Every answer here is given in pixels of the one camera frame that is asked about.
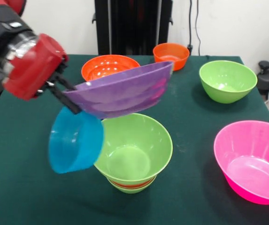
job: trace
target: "blue bowl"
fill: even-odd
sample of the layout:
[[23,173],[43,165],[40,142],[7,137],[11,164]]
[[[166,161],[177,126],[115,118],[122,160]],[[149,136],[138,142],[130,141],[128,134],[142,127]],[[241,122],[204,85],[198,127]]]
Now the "blue bowl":
[[64,107],[56,117],[49,139],[49,162],[56,173],[83,170],[92,166],[102,149],[104,129],[96,117],[74,115]]

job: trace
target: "bowl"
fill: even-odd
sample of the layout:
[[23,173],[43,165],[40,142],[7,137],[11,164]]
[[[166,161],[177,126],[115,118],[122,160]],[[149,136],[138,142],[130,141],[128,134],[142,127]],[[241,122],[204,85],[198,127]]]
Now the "bowl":
[[98,159],[103,145],[103,126],[96,117],[74,115],[64,107],[56,117],[49,137],[49,162],[57,173],[83,170]]
[[141,187],[138,188],[131,188],[131,187],[121,187],[119,185],[116,185],[115,183],[111,182],[108,178],[107,180],[109,181],[109,183],[114,186],[116,189],[126,193],[126,194],[136,194],[138,192],[141,192],[142,190],[145,190],[147,187],[149,187],[155,180],[156,176],[150,180],[150,182],[148,182],[146,185],[143,185]]
[[256,74],[251,69],[232,61],[208,62],[201,67],[199,75],[208,96],[224,104],[240,100],[257,84]]
[[133,113],[102,121],[104,145],[95,167],[120,188],[143,188],[168,165],[173,144],[151,117]]
[[240,121],[216,136],[215,158],[231,188],[257,204],[269,204],[269,123]]
[[176,71],[185,66],[185,63],[190,56],[190,51],[180,44],[163,43],[155,46],[153,55],[155,62],[174,62],[174,71]]
[[87,61],[81,74],[86,81],[92,81],[135,67],[139,67],[139,63],[127,56],[102,55]]
[[157,104],[168,87],[172,62],[154,63],[76,85],[64,94],[100,118],[139,112]]

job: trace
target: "white wall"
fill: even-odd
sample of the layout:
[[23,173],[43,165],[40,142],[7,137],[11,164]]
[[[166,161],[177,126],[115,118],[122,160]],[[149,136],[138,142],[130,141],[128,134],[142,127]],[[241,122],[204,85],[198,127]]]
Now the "white wall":
[[[174,25],[169,42],[189,43],[189,0],[173,0]],[[196,0],[192,7],[193,54],[197,54]],[[258,71],[260,60],[269,60],[269,0],[199,0],[197,29],[201,55],[239,55]]]
[[[169,42],[187,45],[189,0],[174,0]],[[203,55],[239,55],[257,70],[269,60],[268,0],[199,0],[198,31]],[[94,0],[28,0],[23,19],[37,32],[54,37],[67,53],[97,54],[96,24],[92,24]],[[193,54],[196,0],[193,0]]]
[[98,54],[94,0],[27,0],[23,19],[55,38],[70,54]]

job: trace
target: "table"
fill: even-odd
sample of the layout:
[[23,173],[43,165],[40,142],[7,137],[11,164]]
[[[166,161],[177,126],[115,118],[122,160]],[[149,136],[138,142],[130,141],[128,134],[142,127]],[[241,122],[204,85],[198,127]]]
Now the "table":
[[[93,56],[71,55],[65,76],[82,82],[80,69]],[[151,56],[133,56],[141,65]],[[0,98],[0,225],[266,225],[269,206],[245,201],[226,183],[213,154],[217,132],[238,120],[264,120],[269,112],[257,89],[222,105],[204,92],[199,68],[210,60],[191,56],[175,72],[162,101],[142,113],[169,131],[174,153],[145,191],[127,195],[94,167],[64,175],[48,163],[48,136],[62,105],[49,93],[24,102]]]

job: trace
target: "green bowl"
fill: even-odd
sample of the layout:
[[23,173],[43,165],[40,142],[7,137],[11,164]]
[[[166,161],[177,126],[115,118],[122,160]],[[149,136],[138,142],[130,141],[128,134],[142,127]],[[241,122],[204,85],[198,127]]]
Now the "green bowl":
[[126,194],[136,194],[138,192],[141,192],[142,190],[145,190],[147,187],[149,187],[155,180],[156,176],[153,178],[153,180],[151,180],[150,183],[148,183],[147,185],[143,186],[143,187],[140,187],[140,188],[122,188],[116,184],[114,184],[112,181],[110,181],[110,179],[107,178],[107,180],[109,181],[109,183],[114,186],[116,189],[126,193]]
[[257,76],[251,69],[232,61],[208,62],[201,67],[199,75],[208,96],[224,104],[245,97],[257,84]]
[[95,167],[123,188],[142,188],[169,163],[173,144],[162,124],[134,113],[102,121],[104,144]]

